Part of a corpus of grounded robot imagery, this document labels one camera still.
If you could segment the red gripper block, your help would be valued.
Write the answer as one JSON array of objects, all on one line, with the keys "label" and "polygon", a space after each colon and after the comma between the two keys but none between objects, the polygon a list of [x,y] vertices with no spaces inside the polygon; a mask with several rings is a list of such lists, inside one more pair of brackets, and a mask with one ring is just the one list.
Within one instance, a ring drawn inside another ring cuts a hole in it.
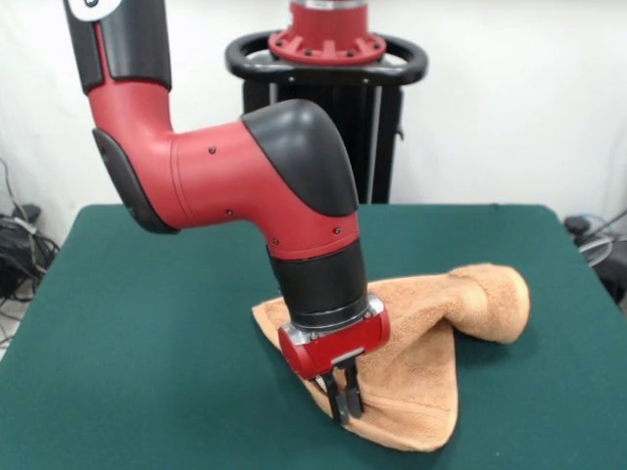
[{"label": "red gripper block", "polygon": [[292,323],[278,329],[280,350],[291,370],[303,380],[323,375],[332,419],[348,424],[350,415],[362,417],[364,408],[355,364],[344,368],[345,381],[330,372],[348,359],[372,353],[391,336],[388,311],[377,296],[368,296],[365,314],[354,323],[327,332],[306,332]]}]

